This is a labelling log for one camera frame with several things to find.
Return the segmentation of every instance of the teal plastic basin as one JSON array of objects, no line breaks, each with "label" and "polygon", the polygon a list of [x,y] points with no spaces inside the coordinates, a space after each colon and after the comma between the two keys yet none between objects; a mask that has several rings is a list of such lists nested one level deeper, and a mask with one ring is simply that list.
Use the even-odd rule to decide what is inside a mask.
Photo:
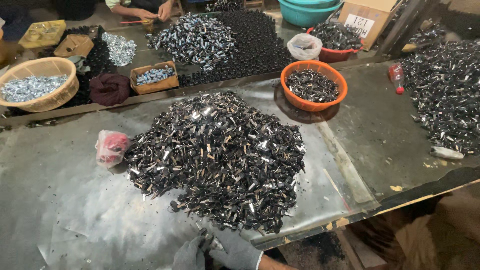
[{"label": "teal plastic basin", "polygon": [[278,0],[280,2],[280,12],[282,12],[283,19],[287,22],[301,27],[313,27],[317,23],[324,22],[334,10],[340,5],[325,9],[311,9],[290,4],[285,0]]},{"label": "teal plastic basin", "polygon": [[333,7],[340,0],[285,0],[290,4],[294,4],[296,6],[311,8],[311,9],[326,9],[329,7]]}]

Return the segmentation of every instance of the bottle cap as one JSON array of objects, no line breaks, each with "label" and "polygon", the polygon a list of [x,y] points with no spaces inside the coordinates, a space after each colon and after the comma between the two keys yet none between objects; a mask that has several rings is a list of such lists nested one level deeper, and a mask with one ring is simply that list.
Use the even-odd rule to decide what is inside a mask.
[{"label": "bottle cap", "polygon": [[403,87],[399,87],[399,88],[396,89],[396,93],[399,94],[399,95],[403,94],[403,92],[405,92],[405,88],[403,88]]}]

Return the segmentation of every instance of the yellow tray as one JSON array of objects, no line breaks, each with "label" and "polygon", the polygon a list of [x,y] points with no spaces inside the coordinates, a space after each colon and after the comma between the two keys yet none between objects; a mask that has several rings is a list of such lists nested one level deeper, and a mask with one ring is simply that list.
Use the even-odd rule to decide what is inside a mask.
[{"label": "yellow tray", "polygon": [[[57,30],[52,33],[42,33],[42,25],[50,25]],[[33,23],[20,41],[18,41],[18,44],[22,45],[25,49],[56,45],[60,42],[60,38],[63,35],[63,32],[65,32],[65,28],[67,28],[65,20]],[[32,35],[31,31],[37,31],[38,35]]]}]

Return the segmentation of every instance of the red plastic basket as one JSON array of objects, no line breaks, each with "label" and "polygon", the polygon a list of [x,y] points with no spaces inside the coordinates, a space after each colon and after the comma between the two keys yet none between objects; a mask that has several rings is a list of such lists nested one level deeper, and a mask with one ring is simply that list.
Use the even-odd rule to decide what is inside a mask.
[{"label": "red plastic basket", "polygon": [[[308,28],[307,34],[313,30],[313,27]],[[345,49],[345,50],[334,50],[334,49],[327,49],[322,48],[320,54],[318,55],[318,60],[325,62],[325,63],[335,63],[341,61],[347,61],[350,58],[352,53],[357,53],[357,51],[363,49],[363,46],[360,49]]]}]

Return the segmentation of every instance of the cardboard box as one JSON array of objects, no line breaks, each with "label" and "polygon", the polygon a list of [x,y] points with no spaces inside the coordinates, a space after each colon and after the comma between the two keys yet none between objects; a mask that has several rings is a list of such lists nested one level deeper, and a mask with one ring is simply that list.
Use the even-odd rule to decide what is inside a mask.
[{"label": "cardboard box", "polygon": [[[168,77],[166,79],[160,80],[156,83],[150,83],[150,84],[145,84],[145,85],[137,85],[137,75],[144,74],[146,71],[149,71],[151,69],[165,69],[165,66],[168,66],[169,68],[172,67],[173,70],[175,71],[175,75]],[[179,80],[177,77],[177,69],[175,68],[175,64],[173,61],[168,61],[168,62],[163,62],[163,63],[158,63],[153,66],[145,66],[141,68],[135,68],[130,71],[130,86],[132,89],[137,92],[139,95],[143,94],[148,94],[148,93],[153,93],[153,92],[158,92],[160,90],[165,90],[169,89],[172,87],[177,87],[179,86]]]},{"label": "cardboard box", "polygon": [[369,50],[402,2],[394,6],[396,0],[345,0],[338,21],[356,27],[363,38],[363,48]]},{"label": "cardboard box", "polygon": [[[18,41],[25,49],[33,49],[57,45],[65,32],[67,25],[65,20],[33,23],[30,25],[24,36]],[[52,33],[45,33],[45,30],[54,29]]]},{"label": "cardboard box", "polygon": [[58,57],[67,58],[74,55],[87,57],[93,48],[93,42],[87,35],[67,35],[53,54]]}]

